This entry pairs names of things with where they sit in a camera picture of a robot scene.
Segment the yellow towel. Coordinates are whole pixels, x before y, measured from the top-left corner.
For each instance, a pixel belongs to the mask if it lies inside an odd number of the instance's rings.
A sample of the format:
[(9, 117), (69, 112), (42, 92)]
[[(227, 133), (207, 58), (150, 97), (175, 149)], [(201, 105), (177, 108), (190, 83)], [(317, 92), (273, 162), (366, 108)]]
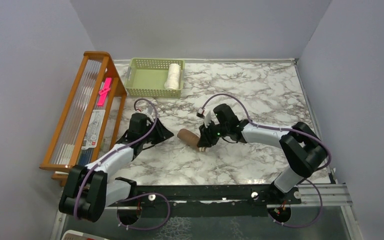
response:
[(182, 128), (179, 130), (179, 132), (177, 133), (177, 137), (186, 145), (188, 145), (189, 147), (193, 148), (198, 152), (209, 151), (207, 147), (198, 147), (198, 142), (200, 140), (200, 137), (185, 128)]

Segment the green plastic basket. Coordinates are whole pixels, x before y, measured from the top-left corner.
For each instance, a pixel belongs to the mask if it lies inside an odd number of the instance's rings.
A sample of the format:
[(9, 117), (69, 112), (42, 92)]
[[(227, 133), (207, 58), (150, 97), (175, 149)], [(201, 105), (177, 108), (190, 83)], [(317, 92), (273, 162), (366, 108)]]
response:
[[(176, 64), (177, 88), (166, 88), (170, 65)], [(125, 88), (132, 97), (180, 98), (184, 86), (185, 61), (171, 58), (132, 58)]]

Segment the white towel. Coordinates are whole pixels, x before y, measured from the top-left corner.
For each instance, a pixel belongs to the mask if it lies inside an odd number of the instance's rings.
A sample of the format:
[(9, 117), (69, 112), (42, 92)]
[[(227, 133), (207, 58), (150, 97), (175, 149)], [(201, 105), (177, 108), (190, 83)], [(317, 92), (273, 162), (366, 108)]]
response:
[(180, 87), (181, 66), (171, 63), (168, 68), (167, 78), (164, 87), (169, 90), (178, 90)]

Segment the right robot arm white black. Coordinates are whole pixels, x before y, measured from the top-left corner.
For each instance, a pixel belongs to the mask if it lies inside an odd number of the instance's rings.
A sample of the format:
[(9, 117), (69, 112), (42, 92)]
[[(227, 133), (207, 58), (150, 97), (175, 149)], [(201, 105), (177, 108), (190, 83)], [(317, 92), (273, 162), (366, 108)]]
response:
[(279, 174), (268, 190), (269, 199), (276, 204), (286, 200), (289, 191), (309, 178), (328, 157), (319, 138), (303, 122), (286, 128), (257, 127), (248, 119), (240, 120), (225, 103), (215, 107), (213, 113), (218, 123), (212, 120), (210, 114), (204, 117), (196, 143), (199, 150), (211, 148), (219, 139), (229, 137), (234, 142), (269, 145), (283, 151), (288, 167)]

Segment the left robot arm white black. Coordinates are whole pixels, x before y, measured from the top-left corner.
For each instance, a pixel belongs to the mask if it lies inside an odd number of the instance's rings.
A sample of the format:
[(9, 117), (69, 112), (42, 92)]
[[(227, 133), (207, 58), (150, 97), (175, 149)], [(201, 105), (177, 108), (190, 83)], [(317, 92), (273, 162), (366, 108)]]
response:
[(110, 181), (109, 177), (132, 162), (145, 149), (144, 145), (154, 147), (173, 136), (159, 119), (134, 113), (128, 129), (109, 152), (94, 162), (71, 168), (58, 210), (94, 223), (106, 207), (117, 201), (132, 205), (137, 200), (136, 182), (123, 177)]

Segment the pink plastic clip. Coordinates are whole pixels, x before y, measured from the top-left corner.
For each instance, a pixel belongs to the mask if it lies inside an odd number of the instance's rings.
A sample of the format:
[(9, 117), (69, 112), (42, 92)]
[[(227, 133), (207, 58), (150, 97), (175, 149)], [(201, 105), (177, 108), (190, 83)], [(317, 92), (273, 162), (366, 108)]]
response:
[(106, 77), (103, 83), (102, 88), (98, 91), (98, 101), (96, 103), (97, 107), (103, 107), (106, 101), (106, 98), (111, 91), (111, 85), (112, 85), (112, 78)]

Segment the wooden rack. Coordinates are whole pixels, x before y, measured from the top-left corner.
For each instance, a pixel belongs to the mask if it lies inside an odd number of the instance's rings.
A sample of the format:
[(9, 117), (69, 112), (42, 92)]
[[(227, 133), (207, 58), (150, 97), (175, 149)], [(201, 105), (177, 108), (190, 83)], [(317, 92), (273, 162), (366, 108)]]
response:
[[(97, 106), (99, 90), (112, 78), (104, 106)], [(40, 169), (51, 171), (51, 178), (65, 186), (70, 169), (78, 164), (81, 146), (93, 110), (105, 110), (90, 163), (96, 161), (104, 144), (112, 148), (117, 140), (127, 91), (108, 52), (86, 51), (74, 79)]]

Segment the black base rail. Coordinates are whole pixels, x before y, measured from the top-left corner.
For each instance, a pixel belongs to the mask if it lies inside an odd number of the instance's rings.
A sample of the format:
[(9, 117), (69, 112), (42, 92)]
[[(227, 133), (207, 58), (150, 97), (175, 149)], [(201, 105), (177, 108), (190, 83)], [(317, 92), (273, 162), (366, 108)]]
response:
[(111, 204), (121, 213), (142, 218), (266, 217), (268, 209), (301, 204), (293, 187), (287, 193), (270, 184), (242, 185), (138, 185), (132, 196)]

